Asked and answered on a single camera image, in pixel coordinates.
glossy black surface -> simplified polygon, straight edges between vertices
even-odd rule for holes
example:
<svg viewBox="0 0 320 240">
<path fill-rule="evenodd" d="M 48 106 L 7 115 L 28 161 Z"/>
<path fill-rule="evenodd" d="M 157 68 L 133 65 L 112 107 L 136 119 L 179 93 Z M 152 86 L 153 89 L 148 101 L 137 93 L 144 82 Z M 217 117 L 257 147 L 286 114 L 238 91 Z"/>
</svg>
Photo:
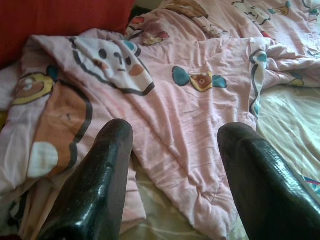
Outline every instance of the glossy black surface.
<svg viewBox="0 0 320 240">
<path fill-rule="evenodd" d="M 64 184 L 39 240 L 118 239 L 125 204 L 133 130 L 108 122 Z"/>
<path fill-rule="evenodd" d="M 234 122 L 218 144 L 250 240 L 320 240 L 319 198 L 266 140 Z"/>
</svg>

blanket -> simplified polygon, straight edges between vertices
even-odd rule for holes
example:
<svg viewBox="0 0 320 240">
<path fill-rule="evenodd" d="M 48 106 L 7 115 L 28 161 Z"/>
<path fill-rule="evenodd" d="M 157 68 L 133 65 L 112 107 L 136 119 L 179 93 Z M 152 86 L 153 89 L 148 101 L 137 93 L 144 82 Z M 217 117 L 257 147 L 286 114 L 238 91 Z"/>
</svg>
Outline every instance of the blanket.
<svg viewBox="0 0 320 240">
<path fill-rule="evenodd" d="M 125 38 L 98 29 L 32 36 L 0 135 L 1 198 L 12 199 L 43 176 L 38 183 L 55 191 L 38 197 L 42 214 L 30 198 L 20 234 L 35 238 L 99 129 L 122 118 L 155 185 L 194 228 L 226 239 L 237 211 L 218 129 L 229 122 L 255 129 L 262 90 L 320 87 L 318 7 L 306 0 L 171 0 L 134 18 Z M 139 194 L 133 197 L 124 215 L 143 212 L 135 207 Z"/>
</svg>

red pillow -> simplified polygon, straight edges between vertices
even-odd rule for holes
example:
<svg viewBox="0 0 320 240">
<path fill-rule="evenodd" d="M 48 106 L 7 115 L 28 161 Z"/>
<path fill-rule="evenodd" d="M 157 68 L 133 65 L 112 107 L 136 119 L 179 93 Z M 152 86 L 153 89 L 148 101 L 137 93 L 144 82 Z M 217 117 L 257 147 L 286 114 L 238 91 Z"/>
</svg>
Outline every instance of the red pillow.
<svg viewBox="0 0 320 240">
<path fill-rule="evenodd" d="M 0 0 L 0 68 L 20 57 L 28 37 L 123 33 L 135 0 Z"/>
</svg>

bed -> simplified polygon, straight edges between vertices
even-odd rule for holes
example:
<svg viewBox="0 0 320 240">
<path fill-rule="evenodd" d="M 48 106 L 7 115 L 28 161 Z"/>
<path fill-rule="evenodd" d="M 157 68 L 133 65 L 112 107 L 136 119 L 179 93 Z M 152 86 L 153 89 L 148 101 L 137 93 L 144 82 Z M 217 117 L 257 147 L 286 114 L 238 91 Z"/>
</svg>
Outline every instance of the bed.
<svg viewBox="0 0 320 240">
<path fill-rule="evenodd" d="M 20 65 L 1 71 L 2 92 L 17 93 L 0 95 L 10 219 L 0 233 L 37 237 L 114 118 L 134 134 L 122 240 L 248 239 L 217 143 L 230 122 L 256 129 L 319 195 L 319 10 L 311 0 L 167 0 L 124 35 L 30 37 Z"/>
</svg>

